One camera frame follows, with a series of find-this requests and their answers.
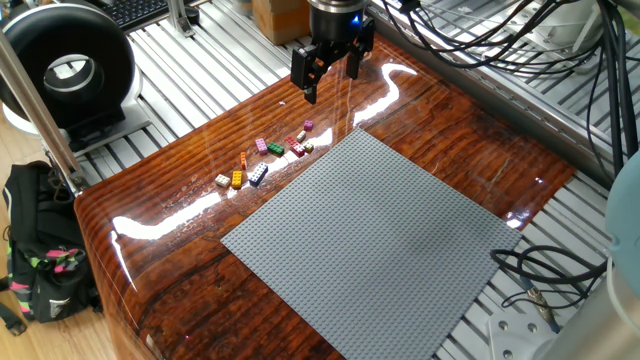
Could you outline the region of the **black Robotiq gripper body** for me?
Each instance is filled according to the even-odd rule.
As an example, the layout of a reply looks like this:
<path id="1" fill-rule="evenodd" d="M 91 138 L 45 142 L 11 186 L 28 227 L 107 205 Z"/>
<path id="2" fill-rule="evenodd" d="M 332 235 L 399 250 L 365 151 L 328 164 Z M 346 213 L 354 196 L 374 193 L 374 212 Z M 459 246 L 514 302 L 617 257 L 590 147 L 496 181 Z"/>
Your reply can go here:
<path id="1" fill-rule="evenodd" d="M 309 0 L 313 45 L 353 44 L 362 31 L 366 0 Z"/>

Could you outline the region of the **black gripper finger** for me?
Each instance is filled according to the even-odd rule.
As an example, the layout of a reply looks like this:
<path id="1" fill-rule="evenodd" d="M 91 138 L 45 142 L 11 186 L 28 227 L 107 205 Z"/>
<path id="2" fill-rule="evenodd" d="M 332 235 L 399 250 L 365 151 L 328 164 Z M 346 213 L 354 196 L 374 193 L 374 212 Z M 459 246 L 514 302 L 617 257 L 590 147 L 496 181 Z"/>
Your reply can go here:
<path id="1" fill-rule="evenodd" d="M 329 63 L 320 57 L 320 46 L 312 44 L 293 51 L 290 80 L 308 103 L 315 104 L 317 85 L 328 69 Z"/>
<path id="2" fill-rule="evenodd" d="M 346 75 L 351 79 L 357 79 L 360 62 L 364 55 L 371 52 L 374 45 L 375 21 L 367 18 L 355 41 L 349 46 L 346 62 Z"/>

